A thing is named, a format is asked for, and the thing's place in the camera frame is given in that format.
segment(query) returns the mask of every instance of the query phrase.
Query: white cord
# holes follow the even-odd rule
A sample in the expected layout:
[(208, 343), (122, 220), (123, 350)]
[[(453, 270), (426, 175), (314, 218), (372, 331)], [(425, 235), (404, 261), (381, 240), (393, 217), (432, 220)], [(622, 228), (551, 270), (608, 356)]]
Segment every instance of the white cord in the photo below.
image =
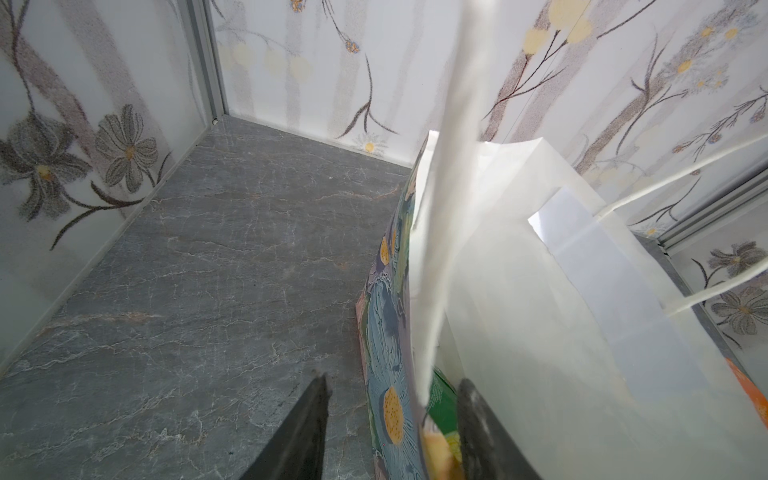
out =
[(728, 290), (731, 290), (732, 288), (737, 287), (742, 283), (748, 282), (766, 270), (768, 270), (768, 257), (762, 259), (758, 263), (755, 263), (739, 275), (736, 275), (734, 278), (701, 290), (699, 293), (695, 293), (694, 295), (686, 296), (680, 301), (669, 305), (664, 309), (664, 313), (666, 313), (668, 316), (674, 315), (675, 313), (680, 313), (686, 308), (690, 308), (697, 303), (701, 303), (706, 299), (720, 295), (721, 293), (727, 292)]
[(749, 145), (761, 141), (765, 137), (768, 137), (768, 133), (762, 134), (759, 137), (755, 137), (752, 140), (746, 141), (742, 144), (738, 144), (736, 147), (727, 148), (721, 152), (716, 153), (715, 155), (708, 157), (707, 159), (696, 162), (695, 164), (690, 165), (689, 167), (685, 167), (683, 170), (680, 170), (679, 172), (675, 174), (671, 174), (669, 177), (662, 178), (655, 184), (648, 185), (647, 187), (638, 190), (634, 192), (633, 194), (627, 195), (624, 198), (621, 198), (619, 200), (616, 200), (610, 205), (607, 205), (603, 210), (600, 210), (597, 215), (595, 215), (596, 220), (602, 220), (603, 217), (608, 215), (610, 212), (616, 210), (619, 207), (622, 207), (628, 203), (630, 203), (633, 200), (637, 200), (638, 198), (648, 195), (650, 192), (657, 190), (659, 188), (662, 188), (664, 185), (671, 184), (675, 180), (679, 180), (683, 177), (685, 177), (688, 174), (692, 174), (694, 171), (699, 170), (700, 168), (704, 168), (709, 164), (712, 164), (713, 162), (718, 161), (719, 159), (726, 157), (727, 155), (732, 154), (735, 151), (741, 150), (744, 147), (748, 147)]
[(428, 214), (425, 258), (419, 293), (411, 301), (413, 372), (416, 398), (423, 406), (429, 401), (450, 273), (460, 247), (458, 232), (477, 164), (482, 87), (492, 61), (495, 4), (496, 0), (464, 0), (456, 60), (423, 198), (427, 200), (423, 213)]

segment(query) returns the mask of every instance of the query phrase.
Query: floral wallpaper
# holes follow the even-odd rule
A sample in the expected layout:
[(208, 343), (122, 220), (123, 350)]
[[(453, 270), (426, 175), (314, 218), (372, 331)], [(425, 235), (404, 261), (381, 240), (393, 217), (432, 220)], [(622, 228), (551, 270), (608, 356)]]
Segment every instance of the floral wallpaper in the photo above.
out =
[[(695, 292), (768, 257), (768, 203), (757, 204), (670, 258)], [(703, 302), (757, 387), (768, 392), (768, 273)]]
[[(230, 113), (412, 165), (439, 128), (459, 0), (209, 0)], [(766, 132), (766, 0), (499, 2), (481, 138), (545, 137), (613, 201)], [(768, 141), (619, 210), (661, 235)]]
[(2, 370), (208, 113), (172, 0), (0, 0), (0, 48)]

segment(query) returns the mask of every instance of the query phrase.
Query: yellow flower center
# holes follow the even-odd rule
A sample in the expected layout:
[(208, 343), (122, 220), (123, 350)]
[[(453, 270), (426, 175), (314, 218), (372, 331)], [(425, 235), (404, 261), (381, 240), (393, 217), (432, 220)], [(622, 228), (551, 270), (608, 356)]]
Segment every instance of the yellow flower center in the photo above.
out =
[(400, 398), (397, 396), (395, 387), (391, 386), (384, 394), (384, 426), (386, 427), (389, 439), (395, 445), (400, 445), (400, 442), (402, 442), (405, 433), (403, 425), (405, 423), (405, 418), (402, 416)]
[(38, 175), (40, 175), (40, 178), (42, 178), (47, 182), (53, 180), (53, 174), (51, 173), (51, 169), (48, 168), (47, 165), (38, 165), (37, 169), (38, 169)]
[(389, 263), (389, 246), (386, 244), (386, 236), (382, 237), (382, 245), (379, 248), (379, 255), (382, 258), (382, 263), (387, 265)]
[(679, 67), (677, 67), (677, 73), (683, 73), (688, 68), (690, 68), (691, 64), (693, 64), (692, 60), (686, 60), (683, 63), (680, 64)]

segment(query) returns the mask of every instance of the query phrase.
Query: gray flower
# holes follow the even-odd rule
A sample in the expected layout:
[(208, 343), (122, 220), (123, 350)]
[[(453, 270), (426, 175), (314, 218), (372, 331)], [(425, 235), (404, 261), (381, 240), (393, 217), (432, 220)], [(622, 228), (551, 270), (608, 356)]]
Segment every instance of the gray flower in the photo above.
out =
[(109, 114), (98, 124), (96, 150), (112, 159), (104, 181), (110, 187), (125, 179), (131, 193), (141, 186), (144, 174), (157, 161), (157, 142), (154, 138), (141, 138), (144, 120), (134, 113), (133, 105), (125, 105), (118, 118)]
[(768, 255), (755, 242), (735, 243), (730, 247), (733, 253), (724, 253), (718, 248), (710, 252), (710, 268), (727, 268), (728, 276), (736, 276)]
[(757, 335), (755, 320), (768, 325), (768, 292), (748, 286), (740, 295), (727, 291), (720, 295), (725, 303), (715, 303), (712, 311), (725, 317), (724, 323), (730, 324), (739, 335)]
[(30, 112), (11, 127), (7, 143), (0, 141), (2, 182), (29, 179), (29, 198), (18, 209), (27, 221), (40, 210), (50, 218), (69, 211), (63, 184), (81, 180), (91, 171), (90, 165), (67, 153), (73, 140), (66, 124)]

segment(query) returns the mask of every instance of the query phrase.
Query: floral wall panel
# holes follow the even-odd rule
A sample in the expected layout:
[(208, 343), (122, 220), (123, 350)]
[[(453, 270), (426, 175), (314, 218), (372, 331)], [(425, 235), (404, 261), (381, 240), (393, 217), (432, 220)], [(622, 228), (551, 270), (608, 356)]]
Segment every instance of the floral wall panel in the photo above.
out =
[[(214, 0), (233, 114), (412, 164), (439, 128), (459, 0)], [(481, 138), (545, 137), (606, 201), (766, 132), (766, 0), (499, 2)], [(620, 210), (657, 236), (768, 141)]]
[[(755, 206), (671, 257), (696, 292), (768, 256), (768, 203)], [(768, 392), (768, 273), (716, 296), (704, 308), (763, 393)]]
[(3, 7), (0, 366), (208, 124), (175, 2)]

